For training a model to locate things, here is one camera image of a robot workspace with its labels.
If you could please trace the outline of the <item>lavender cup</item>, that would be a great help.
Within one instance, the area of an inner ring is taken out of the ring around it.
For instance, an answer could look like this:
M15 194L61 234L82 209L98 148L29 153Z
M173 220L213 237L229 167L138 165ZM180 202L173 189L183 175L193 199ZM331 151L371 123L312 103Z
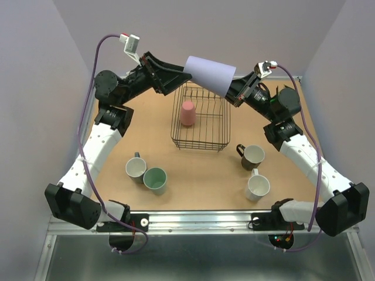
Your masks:
M224 98L235 75L236 67L189 56L183 72L192 76L191 82Z

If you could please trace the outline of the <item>black mug white inside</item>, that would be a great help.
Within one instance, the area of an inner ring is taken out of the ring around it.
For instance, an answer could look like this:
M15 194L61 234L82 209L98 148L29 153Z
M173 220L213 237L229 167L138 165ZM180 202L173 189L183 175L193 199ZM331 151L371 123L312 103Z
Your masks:
M258 145L238 144L236 151L241 157L241 166L247 171L256 169L265 159L264 149Z

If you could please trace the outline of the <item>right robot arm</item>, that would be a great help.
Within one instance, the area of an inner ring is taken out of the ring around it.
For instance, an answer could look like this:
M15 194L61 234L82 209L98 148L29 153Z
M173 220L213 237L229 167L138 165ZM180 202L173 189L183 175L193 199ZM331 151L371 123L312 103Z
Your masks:
M267 141L316 186L313 202L292 198L276 202L271 208L270 223L276 228L290 222L317 225L335 237L365 219L369 188L342 176L322 157L311 133L294 122L294 115L303 113L298 87L285 86L272 96L262 82L270 72L267 67L231 80L225 99L235 107L247 104L269 120L270 124L264 127Z

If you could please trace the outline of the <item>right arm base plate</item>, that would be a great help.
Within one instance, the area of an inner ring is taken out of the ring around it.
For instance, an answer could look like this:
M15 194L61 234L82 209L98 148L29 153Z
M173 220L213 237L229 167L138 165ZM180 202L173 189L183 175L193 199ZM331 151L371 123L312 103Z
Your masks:
M285 221L281 214L274 212L252 213L247 227L254 231L304 230L304 224Z

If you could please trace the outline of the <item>pink cup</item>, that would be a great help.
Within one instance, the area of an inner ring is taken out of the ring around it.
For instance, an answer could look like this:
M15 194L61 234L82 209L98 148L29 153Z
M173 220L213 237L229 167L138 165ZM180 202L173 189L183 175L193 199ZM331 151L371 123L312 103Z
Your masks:
M195 105L192 101L184 101L180 110L180 122L184 126L191 126L196 120Z

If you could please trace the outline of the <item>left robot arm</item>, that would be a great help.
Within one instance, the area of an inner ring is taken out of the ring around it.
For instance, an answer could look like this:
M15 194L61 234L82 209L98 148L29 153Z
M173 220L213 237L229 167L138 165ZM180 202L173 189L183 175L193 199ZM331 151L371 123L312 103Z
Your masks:
M109 220L102 204L91 199L92 183L105 161L125 135L134 113L125 103L153 88L168 95L192 78L182 66L158 60L150 52L125 78L110 70L99 72L93 80L98 114L90 136L81 145L79 156L57 184L49 184L45 197L52 215L84 229Z

